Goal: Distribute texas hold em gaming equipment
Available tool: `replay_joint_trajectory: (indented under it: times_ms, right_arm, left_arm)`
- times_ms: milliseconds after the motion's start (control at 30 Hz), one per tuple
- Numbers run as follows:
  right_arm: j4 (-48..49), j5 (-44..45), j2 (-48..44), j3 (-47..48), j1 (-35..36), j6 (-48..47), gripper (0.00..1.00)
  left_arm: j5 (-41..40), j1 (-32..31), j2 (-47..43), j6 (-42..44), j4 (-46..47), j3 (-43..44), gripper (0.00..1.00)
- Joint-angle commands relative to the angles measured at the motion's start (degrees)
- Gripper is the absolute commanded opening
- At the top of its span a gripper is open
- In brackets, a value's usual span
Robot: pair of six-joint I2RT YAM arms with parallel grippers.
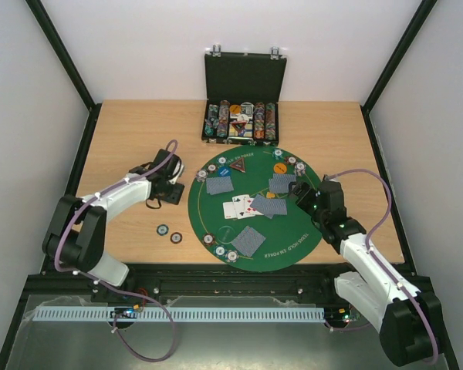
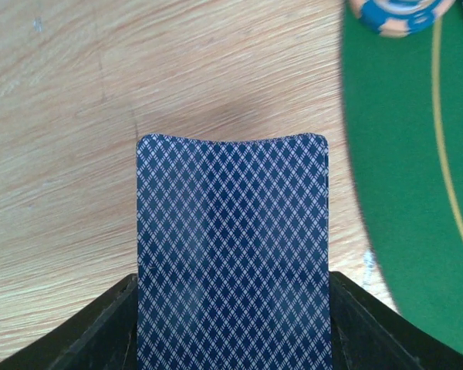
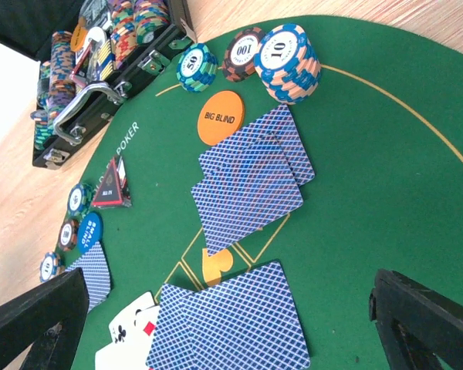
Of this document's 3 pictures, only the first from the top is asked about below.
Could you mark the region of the blue patterned card deck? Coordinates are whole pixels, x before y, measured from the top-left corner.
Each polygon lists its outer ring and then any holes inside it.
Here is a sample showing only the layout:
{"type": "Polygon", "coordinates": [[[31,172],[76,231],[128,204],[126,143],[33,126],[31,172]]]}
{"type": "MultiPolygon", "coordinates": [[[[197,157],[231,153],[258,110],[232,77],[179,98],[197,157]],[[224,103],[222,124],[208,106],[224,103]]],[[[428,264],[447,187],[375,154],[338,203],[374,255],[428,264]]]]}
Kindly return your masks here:
{"type": "Polygon", "coordinates": [[[265,198],[260,194],[254,197],[251,207],[269,219],[275,215],[285,216],[288,214],[286,200],[265,198]]]}

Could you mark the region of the single blue patterned card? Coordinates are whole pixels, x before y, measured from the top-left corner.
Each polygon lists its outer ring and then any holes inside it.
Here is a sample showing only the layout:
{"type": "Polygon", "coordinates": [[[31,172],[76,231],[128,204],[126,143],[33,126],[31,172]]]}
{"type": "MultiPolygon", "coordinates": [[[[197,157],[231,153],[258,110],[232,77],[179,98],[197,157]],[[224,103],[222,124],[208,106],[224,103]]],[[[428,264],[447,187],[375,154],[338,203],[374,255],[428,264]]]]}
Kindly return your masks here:
{"type": "Polygon", "coordinates": [[[228,193],[234,190],[231,177],[209,177],[205,183],[206,191],[210,195],[228,193]]]}

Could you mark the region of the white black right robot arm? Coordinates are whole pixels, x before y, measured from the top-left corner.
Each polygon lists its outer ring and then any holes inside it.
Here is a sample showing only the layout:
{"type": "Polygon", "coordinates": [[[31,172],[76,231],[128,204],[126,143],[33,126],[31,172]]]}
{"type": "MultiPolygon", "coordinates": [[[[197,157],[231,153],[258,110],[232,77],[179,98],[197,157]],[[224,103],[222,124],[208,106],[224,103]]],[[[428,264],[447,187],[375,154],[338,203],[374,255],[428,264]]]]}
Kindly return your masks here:
{"type": "Polygon", "coordinates": [[[289,185],[289,196],[310,216],[324,241],[353,266],[352,271],[323,280],[323,297],[352,304],[377,331],[394,365],[435,364],[444,346],[440,300],[399,273],[360,222],[348,216],[340,183],[323,180],[311,187],[297,181],[289,185]]]}

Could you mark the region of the teal poker chip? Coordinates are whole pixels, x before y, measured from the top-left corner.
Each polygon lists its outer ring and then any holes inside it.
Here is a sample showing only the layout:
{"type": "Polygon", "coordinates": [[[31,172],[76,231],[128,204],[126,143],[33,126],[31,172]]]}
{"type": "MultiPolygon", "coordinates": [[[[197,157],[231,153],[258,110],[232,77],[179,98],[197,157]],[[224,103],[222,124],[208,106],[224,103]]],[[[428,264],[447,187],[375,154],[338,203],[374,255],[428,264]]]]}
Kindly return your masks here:
{"type": "Polygon", "coordinates": [[[157,226],[156,232],[160,236],[164,236],[168,233],[169,227],[166,224],[160,224],[157,226]]]}

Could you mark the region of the grey chips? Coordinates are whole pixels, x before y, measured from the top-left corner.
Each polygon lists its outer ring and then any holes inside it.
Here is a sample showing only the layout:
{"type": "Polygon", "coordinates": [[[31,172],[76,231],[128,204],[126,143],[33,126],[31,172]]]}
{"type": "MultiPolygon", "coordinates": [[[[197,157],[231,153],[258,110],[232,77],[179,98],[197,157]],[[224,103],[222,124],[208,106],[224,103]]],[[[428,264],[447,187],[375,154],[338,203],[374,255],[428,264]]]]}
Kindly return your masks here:
{"type": "Polygon", "coordinates": [[[195,179],[198,182],[205,182],[207,178],[208,178],[208,172],[206,170],[199,170],[195,175],[195,179]]]}
{"type": "Polygon", "coordinates": [[[297,162],[295,165],[295,174],[298,177],[306,174],[306,165],[303,162],[297,162]]]}

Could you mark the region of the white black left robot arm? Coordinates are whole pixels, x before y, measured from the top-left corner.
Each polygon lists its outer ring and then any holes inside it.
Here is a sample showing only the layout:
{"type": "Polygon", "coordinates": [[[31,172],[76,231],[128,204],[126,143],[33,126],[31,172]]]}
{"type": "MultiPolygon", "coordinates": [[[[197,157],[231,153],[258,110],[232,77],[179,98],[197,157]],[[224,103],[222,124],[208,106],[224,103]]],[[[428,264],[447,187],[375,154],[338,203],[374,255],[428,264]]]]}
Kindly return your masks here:
{"type": "Polygon", "coordinates": [[[136,166],[121,180],[83,197],[60,198],[46,231],[42,250],[58,272],[88,274],[114,287],[123,285],[128,266],[105,251],[106,226],[138,203],[156,200],[178,204],[184,184],[178,179],[184,162],[161,149],[153,161],[136,166]]]}

